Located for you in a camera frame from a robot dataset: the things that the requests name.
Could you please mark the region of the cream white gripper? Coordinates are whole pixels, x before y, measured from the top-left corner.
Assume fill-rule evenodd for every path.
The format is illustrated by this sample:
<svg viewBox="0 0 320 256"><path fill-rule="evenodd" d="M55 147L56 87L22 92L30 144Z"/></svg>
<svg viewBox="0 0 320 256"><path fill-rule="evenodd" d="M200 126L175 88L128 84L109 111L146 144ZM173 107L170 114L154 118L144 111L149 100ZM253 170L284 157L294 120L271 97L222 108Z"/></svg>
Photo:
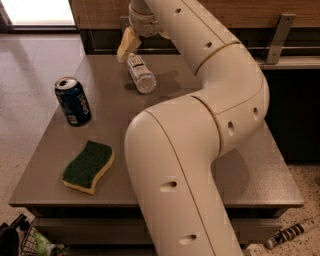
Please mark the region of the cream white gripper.
<svg viewBox="0 0 320 256"><path fill-rule="evenodd" d="M125 62L128 56L139 48L139 36L151 37L159 33L163 38L170 40L166 31L160 31L161 25L146 3L129 4L129 23L130 26L125 29L117 50L119 62Z"/></svg>

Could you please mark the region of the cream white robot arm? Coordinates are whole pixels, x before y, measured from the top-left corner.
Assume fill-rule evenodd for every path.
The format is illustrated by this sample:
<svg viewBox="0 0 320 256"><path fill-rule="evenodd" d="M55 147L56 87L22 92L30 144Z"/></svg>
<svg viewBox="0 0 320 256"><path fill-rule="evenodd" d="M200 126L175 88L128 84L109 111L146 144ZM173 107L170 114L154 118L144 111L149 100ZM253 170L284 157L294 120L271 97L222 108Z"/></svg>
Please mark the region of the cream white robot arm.
<svg viewBox="0 0 320 256"><path fill-rule="evenodd" d="M266 79L248 50L198 0L131 0L129 22L167 32L200 90L143 110L125 159L158 256L243 256L211 165L264 121Z"/></svg>

